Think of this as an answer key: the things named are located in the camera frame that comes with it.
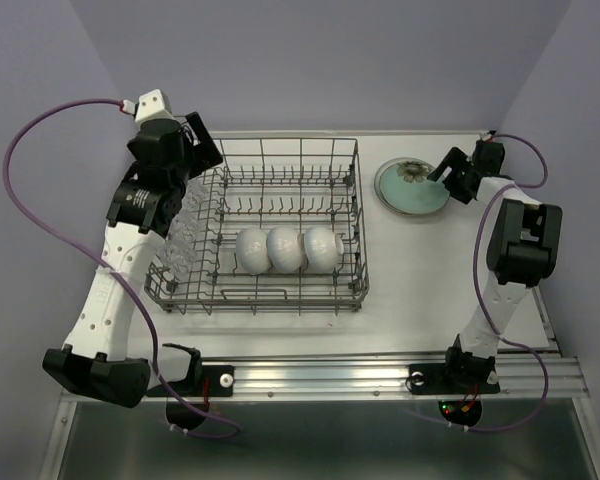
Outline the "light green flower plate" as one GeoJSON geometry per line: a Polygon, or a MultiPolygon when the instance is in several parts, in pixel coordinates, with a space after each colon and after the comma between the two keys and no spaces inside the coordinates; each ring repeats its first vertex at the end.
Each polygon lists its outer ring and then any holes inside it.
{"type": "Polygon", "coordinates": [[[390,210],[403,215],[428,215],[441,210],[450,193],[440,180],[428,178],[434,167],[417,158],[385,162],[374,177],[374,190],[390,210]]]}

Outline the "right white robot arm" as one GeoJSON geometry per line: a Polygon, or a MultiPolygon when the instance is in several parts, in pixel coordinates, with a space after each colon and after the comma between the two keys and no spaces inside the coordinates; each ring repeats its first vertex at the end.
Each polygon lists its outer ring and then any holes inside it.
{"type": "Polygon", "coordinates": [[[488,269],[476,283],[478,305],[447,349],[442,363],[411,369],[411,390],[424,395],[496,393],[495,360],[504,332],[520,302],[553,273],[563,212],[528,195],[528,186],[500,173],[505,149],[499,136],[479,140],[472,154],[452,148],[429,174],[464,204],[476,200],[489,214],[498,211],[485,250],[475,241],[472,265],[488,269]]]}

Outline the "white ribbed bowl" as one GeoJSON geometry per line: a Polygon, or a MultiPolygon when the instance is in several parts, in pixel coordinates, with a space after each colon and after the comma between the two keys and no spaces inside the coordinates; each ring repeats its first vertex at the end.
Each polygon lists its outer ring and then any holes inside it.
{"type": "Polygon", "coordinates": [[[314,271],[329,273],[344,254],[344,243],[340,235],[328,228],[309,227],[304,233],[304,250],[314,271]]]}
{"type": "Polygon", "coordinates": [[[236,238],[235,250],[239,265],[251,275],[263,274],[272,266],[267,250],[267,232],[262,229],[241,230],[236,238]]]}
{"type": "Polygon", "coordinates": [[[278,272],[290,274],[301,268],[305,260],[301,240],[302,236],[291,227],[278,226],[269,231],[267,251],[278,272]]]}

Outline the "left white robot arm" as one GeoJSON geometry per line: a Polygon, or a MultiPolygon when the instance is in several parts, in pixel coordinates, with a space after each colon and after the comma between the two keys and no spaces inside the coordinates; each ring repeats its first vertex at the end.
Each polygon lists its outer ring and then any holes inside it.
{"type": "Polygon", "coordinates": [[[134,161],[106,214],[105,241],[87,299],[43,370],[69,392],[126,408],[151,388],[148,360],[128,355],[131,320],[148,267],[182,208],[188,182],[223,157],[201,116],[152,118],[127,144],[134,161]]]}

